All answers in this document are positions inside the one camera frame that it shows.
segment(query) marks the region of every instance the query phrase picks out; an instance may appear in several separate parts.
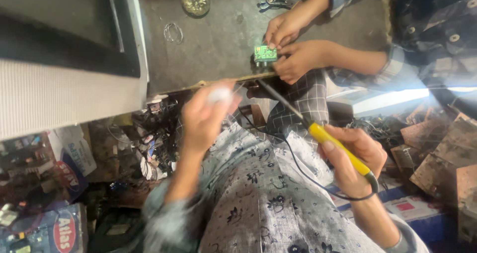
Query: work surface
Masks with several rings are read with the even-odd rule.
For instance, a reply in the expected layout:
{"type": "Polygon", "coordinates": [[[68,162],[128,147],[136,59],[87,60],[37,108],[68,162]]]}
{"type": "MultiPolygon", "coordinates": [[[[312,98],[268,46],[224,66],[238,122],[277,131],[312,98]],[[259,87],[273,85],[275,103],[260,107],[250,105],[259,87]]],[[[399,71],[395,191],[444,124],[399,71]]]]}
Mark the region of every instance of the work surface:
{"type": "MultiPolygon", "coordinates": [[[[181,0],[139,1],[149,94],[180,91],[202,81],[258,75],[251,61],[254,46],[262,42],[268,22],[287,11],[260,13],[257,3],[263,0],[211,0],[209,13],[196,19],[185,14],[181,0]],[[170,22],[182,28],[184,40],[179,45],[164,39],[164,27],[170,22]]],[[[365,50],[381,50],[385,46],[385,8],[381,0],[357,0],[331,21],[323,21],[313,21],[297,41],[330,40],[365,50]]]]}

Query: yellow soldering iron handle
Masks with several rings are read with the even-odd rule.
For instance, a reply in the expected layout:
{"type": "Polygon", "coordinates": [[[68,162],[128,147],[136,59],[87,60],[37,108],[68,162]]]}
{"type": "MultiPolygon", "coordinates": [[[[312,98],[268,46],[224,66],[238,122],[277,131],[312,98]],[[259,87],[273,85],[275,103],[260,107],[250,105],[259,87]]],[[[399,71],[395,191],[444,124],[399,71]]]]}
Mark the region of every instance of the yellow soldering iron handle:
{"type": "Polygon", "coordinates": [[[356,169],[356,171],[358,171],[358,173],[363,175],[368,180],[368,182],[371,184],[371,188],[373,189],[373,192],[378,193],[379,191],[378,181],[376,180],[376,177],[374,176],[373,172],[369,169],[369,167],[363,164],[360,161],[360,159],[356,158],[356,156],[353,155],[353,153],[351,153],[348,149],[346,149],[339,140],[332,137],[330,134],[328,134],[328,132],[325,131],[325,129],[322,126],[314,122],[311,123],[310,126],[308,127],[308,132],[313,136],[313,138],[316,141],[318,141],[321,144],[327,140],[330,140],[333,143],[335,143],[337,146],[342,148],[346,152],[348,157],[350,158],[351,164],[356,169]]]}

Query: black cable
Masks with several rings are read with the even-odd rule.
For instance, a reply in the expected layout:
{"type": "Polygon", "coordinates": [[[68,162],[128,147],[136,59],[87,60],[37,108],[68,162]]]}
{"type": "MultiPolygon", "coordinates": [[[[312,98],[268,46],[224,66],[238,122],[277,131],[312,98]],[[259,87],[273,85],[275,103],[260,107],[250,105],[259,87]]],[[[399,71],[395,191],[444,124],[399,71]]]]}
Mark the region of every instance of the black cable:
{"type": "Polygon", "coordinates": [[[240,113],[242,114],[242,116],[244,116],[245,119],[247,119],[248,123],[249,123],[253,128],[257,129],[257,131],[259,131],[259,132],[261,132],[261,133],[263,133],[263,134],[271,135],[272,137],[275,137],[275,138],[278,138],[278,139],[280,139],[280,140],[285,141],[285,143],[287,143],[287,145],[288,145],[288,147],[289,147],[289,149],[290,149],[291,155],[293,156],[293,160],[295,161],[295,164],[297,165],[298,170],[299,170],[307,179],[311,180],[311,181],[312,181],[313,183],[315,183],[318,187],[324,189],[324,190],[327,191],[329,194],[334,195],[334,196],[336,196],[336,197],[338,197],[338,198],[340,198],[340,199],[347,200],[347,201],[363,201],[363,200],[366,200],[366,199],[371,198],[371,196],[374,195],[374,192],[372,192],[371,194],[369,194],[369,195],[367,195],[367,196],[365,196],[365,197],[362,197],[362,198],[353,198],[353,197],[341,196],[341,195],[338,195],[338,194],[335,193],[335,192],[330,191],[329,189],[326,189],[323,185],[321,185],[320,183],[317,183],[317,182],[314,181],[311,177],[308,177],[308,175],[305,174],[305,172],[303,172],[303,170],[301,170],[300,165],[298,165],[298,161],[295,159],[295,153],[293,153],[293,150],[291,150],[290,143],[288,143],[288,141],[286,140],[286,138],[283,139],[283,138],[278,137],[278,136],[276,136],[276,135],[274,135],[274,134],[266,133],[266,132],[260,130],[259,128],[257,128],[257,127],[249,120],[249,118],[248,118],[247,116],[245,116],[245,114],[242,112],[242,110],[240,109],[240,107],[238,107],[238,111],[240,111],[240,113]]]}

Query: gray shirt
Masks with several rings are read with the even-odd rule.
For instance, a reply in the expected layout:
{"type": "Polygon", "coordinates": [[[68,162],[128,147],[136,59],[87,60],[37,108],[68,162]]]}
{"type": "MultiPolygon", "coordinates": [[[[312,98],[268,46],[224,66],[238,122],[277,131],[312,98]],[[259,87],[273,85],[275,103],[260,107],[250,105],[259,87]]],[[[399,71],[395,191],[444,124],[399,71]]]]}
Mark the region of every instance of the gray shirt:
{"type": "MultiPolygon", "coordinates": [[[[301,169],[326,186],[333,173],[301,137],[287,140],[301,169]]],[[[383,250],[296,167],[286,144],[271,145],[233,123],[202,162],[196,196],[163,205],[169,181],[143,209],[146,252],[428,252],[395,215],[400,242],[383,250]]]]}

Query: green circuit board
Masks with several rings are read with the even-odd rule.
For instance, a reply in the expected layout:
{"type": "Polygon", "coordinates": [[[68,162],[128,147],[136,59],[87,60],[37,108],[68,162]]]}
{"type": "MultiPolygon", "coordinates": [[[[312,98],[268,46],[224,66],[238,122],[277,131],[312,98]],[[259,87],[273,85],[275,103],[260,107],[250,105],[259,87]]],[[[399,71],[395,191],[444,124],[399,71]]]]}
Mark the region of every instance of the green circuit board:
{"type": "Polygon", "coordinates": [[[266,45],[255,46],[255,62],[277,61],[277,49],[268,49],[266,45]]]}

